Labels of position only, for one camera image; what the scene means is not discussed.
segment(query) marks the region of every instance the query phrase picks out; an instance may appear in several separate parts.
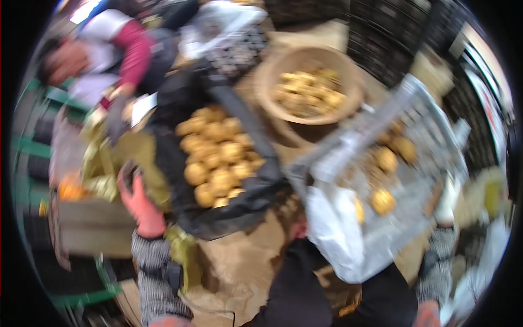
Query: hand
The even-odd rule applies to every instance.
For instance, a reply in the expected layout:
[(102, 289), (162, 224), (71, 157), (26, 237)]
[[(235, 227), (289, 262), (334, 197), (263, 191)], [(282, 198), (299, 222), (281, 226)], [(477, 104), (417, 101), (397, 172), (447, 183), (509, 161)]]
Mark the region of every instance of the hand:
[(129, 124), (122, 119), (122, 113), (126, 107), (127, 99), (126, 96), (117, 96), (112, 100), (105, 117), (107, 135), (113, 146), (118, 142), (120, 137), (130, 129)]
[(454, 180), (447, 171), (441, 197), (434, 212), (434, 219), (439, 226), (452, 227), (454, 225), (454, 208), (460, 193), (461, 182)]
[(131, 161), (118, 174), (118, 189), (123, 204), (137, 221), (138, 235), (146, 239), (162, 236), (166, 229), (163, 213), (145, 194), (141, 170)]
[(307, 219), (305, 216), (301, 216), (295, 221), (289, 231), (289, 241), (294, 241), (295, 239), (304, 239), (307, 237)]

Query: person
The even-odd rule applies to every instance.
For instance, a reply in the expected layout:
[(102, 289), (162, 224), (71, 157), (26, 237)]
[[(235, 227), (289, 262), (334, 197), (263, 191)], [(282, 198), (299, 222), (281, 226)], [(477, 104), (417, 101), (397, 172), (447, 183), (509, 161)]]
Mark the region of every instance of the person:
[[(170, 244), (163, 239), (166, 224), (161, 211), (147, 198), (137, 168), (132, 174), (128, 162), (118, 176), (122, 202), (137, 221), (132, 236), (132, 253), (140, 267), (138, 288), (142, 323), (145, 327), (194, 326), (191, 310), (177, 297), (168, 282), (152, 276), (154, 269), (165, 270)], [(410, 290), (396, 265), (362, 284), (362, 299), (356, 310), (333, 318), (330, 303), (312, 272), (305, 247), (306, 224), (302, 219), (291, 228), (282, 268), (272, 282), (267, 304), (244, 327), (439, 327), (439, 309), (451, 287), (450, 258), (456, 240), (453, 209), (460, 192), (459, 183), (447, 176), (444, 191), (435, 210), (437, 227), (430, 237), (429, 253), (436, 256), (424, 268), (414, 291)]]
[[(177, 30), (196, 14), (199, 3), (184, 2), (164, 28), (153, 30), (112, 8), (119, 3), (100, 3), (101, 9), (85, 20), (76, 37), (52, 37), (43, 44), (37, 55), (37, 78), (43, 85), (61, 87), (73, 77), (69, 88), (72, 98), (87, 107), (100, 104), (106, 109), (116, 95), (131, 97), (158, 91), (178, 53)], [(129, 14), (138, 14), (136, 8), (128, 6)], [(111, 87), (116, 91), (106, 97)]]

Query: maroon sleeve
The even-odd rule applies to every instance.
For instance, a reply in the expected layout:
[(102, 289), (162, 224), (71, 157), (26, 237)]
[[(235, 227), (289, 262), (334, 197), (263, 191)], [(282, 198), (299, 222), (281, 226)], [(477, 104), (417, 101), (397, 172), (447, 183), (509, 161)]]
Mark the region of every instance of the maroon sleeve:
[(118, 85), (130, 83), (137, 86), (151, 64), (151, 47), (155, 44), (154, 40), (147, 35), (142, 25), (130, 20), (113, 38), (112, 43), (125, 49)]

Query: black strap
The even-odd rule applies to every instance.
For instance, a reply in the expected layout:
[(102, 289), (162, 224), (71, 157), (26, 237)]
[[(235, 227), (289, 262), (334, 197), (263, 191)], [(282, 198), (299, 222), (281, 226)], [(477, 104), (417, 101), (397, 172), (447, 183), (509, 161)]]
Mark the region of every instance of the black strap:
[(174, 294), (177, 294), (184, 285), (184, 269), (177, 262), (169, 261), (165, 268), (141, 266), (140, 270), (149, 278), (168, 282)]

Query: paper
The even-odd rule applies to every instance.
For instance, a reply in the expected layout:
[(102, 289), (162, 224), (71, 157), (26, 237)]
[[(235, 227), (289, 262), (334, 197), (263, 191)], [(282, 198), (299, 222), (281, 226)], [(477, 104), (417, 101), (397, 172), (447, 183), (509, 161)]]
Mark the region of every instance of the paper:
[(132, 107), (131, 127), (136, 126), (151, 109), (156, 107), (156, 95), (158, 92), (148, 95), (136, 101)]

